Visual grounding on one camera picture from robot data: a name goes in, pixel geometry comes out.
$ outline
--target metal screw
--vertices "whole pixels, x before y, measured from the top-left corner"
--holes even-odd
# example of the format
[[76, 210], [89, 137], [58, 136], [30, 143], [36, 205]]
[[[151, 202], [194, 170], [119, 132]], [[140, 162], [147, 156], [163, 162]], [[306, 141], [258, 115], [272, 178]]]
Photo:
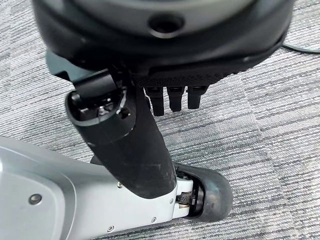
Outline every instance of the metal screw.
[[40, 194], [33, 194], [29, 197], [29, 203], [31, 205], [36, 205], [41, 202], [42, 196]]
[[99, 115], [101, 115], [101, 116], [109, 113], [109, 112], [105, 109], [104, 106], [100, 106], [98, 111], [99, 111]]
[[124, 185], [123, 185], [121, 182], [118, 181], [118, 183], [116, 184], [116, 186], [117, 186], [118, 188], [122, 189]]
[[110, 226], [110, 227], [108, 227], [107, 232], [111, 233], [113, 230], [115, 230], [115, 226]]

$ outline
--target circular hole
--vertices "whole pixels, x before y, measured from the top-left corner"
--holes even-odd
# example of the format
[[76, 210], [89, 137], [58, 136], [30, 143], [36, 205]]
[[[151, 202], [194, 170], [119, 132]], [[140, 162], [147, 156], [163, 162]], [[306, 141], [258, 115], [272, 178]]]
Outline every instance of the circular hole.
[[155, 15], [149, 20], [150, 33], [158, 38], [173, 38], [183, 28], [182, 17], [172, 14]]
[[40, 194], [33, 194], [29, 197], [29, 203], [31, 205], [36, 205], [40, 203], [42, 200], [42, 196]]

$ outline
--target black cable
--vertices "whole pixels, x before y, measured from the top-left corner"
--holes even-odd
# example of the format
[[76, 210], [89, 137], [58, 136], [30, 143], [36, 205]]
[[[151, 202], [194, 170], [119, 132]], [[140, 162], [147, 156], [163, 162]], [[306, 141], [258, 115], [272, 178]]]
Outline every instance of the black cable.
[[303, 54], [320, 54], [320, 49], [307, 49], [297, 46], [292, 46], [290, 44], [283, 43], [282, 47], [291, 51], [295, 51]]

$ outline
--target black wheel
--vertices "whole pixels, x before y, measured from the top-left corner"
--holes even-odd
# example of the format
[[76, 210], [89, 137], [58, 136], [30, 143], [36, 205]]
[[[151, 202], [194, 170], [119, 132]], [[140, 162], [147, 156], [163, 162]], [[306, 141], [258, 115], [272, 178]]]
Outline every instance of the black wheel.
[[193, 180], [193, 201], [187, 219], [212, 223], [228, 216], [233, 194], [228, 180], [217, 171], [175, 163], [178, 177]]

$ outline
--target gray carpet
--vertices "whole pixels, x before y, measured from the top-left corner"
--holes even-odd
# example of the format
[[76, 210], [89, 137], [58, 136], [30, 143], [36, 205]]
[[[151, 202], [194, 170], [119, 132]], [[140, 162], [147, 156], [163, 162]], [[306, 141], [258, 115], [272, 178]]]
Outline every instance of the gray carpet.
[[[320, 2], [299, 0], [291, 43], [320, 48]], [[89, 161], [68, 121], [73, 87], [51, 76], [30, 2], [0, 1], [0, 135]], [[174, 220], [108, 239], [320, 239], [320, 57], [278, 50], [211, 86], [201, 108], [156, 117], [176, 162], [216, 169], [233, 188], [221, 222]]]

